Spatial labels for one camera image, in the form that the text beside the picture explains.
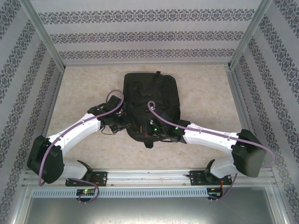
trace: speckled floor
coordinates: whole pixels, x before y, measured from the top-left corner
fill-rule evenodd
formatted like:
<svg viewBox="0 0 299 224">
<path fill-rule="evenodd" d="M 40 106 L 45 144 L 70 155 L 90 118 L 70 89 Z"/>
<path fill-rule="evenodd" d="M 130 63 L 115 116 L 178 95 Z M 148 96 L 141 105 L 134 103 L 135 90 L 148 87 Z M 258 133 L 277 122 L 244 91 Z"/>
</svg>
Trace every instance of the speckled floor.
<svg viewBox="0 0 299 224">
<path fill-rule="evenodd" d="M 122 90 L 125 74 L 157 70 L 177 81 L 181 119 L 219 131 L 241 130 L 222 65 L 99 66 L 66 68 L 47 136 L 105 102 L 109 91 Z M 155 142 L 152 149 L 147 149 L 122 131 L 111 136 L 93 133 L 73 147 L 65 159 L 80 159 L 93 168 L 203 168 L 211 159 L 224 156 L 212 148 L 181 143 Z"/>
</svg>

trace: patterned wallpaper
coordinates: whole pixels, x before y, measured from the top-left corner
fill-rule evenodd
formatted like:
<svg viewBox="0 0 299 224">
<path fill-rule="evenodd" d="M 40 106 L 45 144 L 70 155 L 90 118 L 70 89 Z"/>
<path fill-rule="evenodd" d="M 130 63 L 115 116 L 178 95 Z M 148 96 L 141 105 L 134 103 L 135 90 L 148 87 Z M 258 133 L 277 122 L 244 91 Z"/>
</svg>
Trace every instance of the patterned wallpaper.
<svg viewBox="0 0 299 224">
<path fill-rule="evenodd" d="M 254 132 L 276 155 L 291 223 L 299 223 L 298 12 L 296 1 L 274 0 L 235 67 Z"/>
<path fill-rule="evenodd" d="M 32 0 L 66 65 L 229 62 L 261 0 Z"/>
<path fill-rule="evenodd" d="M 18 0 L 0 1 L 0 224 L 9 219 L 32 139 L 62 76 Z"/>
</svg>

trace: beige floor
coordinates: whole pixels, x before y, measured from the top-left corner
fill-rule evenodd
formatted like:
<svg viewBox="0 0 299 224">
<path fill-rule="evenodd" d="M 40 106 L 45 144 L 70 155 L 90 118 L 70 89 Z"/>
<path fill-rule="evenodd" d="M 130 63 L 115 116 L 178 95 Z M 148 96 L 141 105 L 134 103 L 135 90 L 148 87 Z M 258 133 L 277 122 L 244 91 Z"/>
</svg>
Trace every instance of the beige floor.
<svg viewBox="0 0 299 224">
<path fill-rule="evenodd" d="M 221 65 L 67 67 L 48 136 L 79 120 L 90 107 L 105 102 L 110 90 L 122 90 L 125 74 L 156 70 L 175 77 L 181 119 L 219 131 L 241 130 Z M 80 159 L 93 168 L 203 168 L 211 159 L 224 156 L 212 148 L 180 143 L 156 142 L 152 149 L 147 149 L 122 131 L 112 136 L 93 133 L 72 148 L 66 159 Z"/>
</svg>

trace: floral patterned wall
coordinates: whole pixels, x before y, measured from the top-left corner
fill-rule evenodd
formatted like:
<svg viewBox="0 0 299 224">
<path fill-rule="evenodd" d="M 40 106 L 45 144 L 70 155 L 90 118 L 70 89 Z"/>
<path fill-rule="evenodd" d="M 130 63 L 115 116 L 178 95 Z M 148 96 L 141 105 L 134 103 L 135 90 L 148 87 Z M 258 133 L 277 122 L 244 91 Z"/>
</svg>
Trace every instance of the floral patterned wall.
<svg viewBox="0 0 299 224">
<path fill-rule="evenodd" d="M 299 223 L 298 15 L 299 1 L 274 0 L 235 67 L 253 130 L 276 155 L 291 223 Z"/>
<path fill-rule="evenodd" d="M 228 63 L 261 0 L 33 0 L 66 65 Z"/>
<path fill-rule="evenodd" d="M 18 0 L 0 0 L 0 224 L 21 188 L 32 139 L 43 133 L 61 72 Z"/>
</svg>

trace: black backpack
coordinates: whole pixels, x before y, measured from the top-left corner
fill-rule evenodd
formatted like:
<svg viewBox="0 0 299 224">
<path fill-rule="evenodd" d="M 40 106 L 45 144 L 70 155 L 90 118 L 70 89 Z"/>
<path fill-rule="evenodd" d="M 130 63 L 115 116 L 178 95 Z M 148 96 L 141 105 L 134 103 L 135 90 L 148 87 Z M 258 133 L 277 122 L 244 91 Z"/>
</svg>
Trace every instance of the black backpack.
<svg viewBox="0 0 299 224">
<path fill-rule="evenodd" d="M 175 129 L 156 118 L 148 108 L 148 102 L 156 103 L 155 112 L 164 119 L 177 123 L 180 104 L 176 80 L 169 75 L 156 73 L 128 73 L 125 75 L 124 112 L 131 126 L 129 136 L 152 148 L 155 141 L 169 141 L 169 133 Z"/>
</svg>

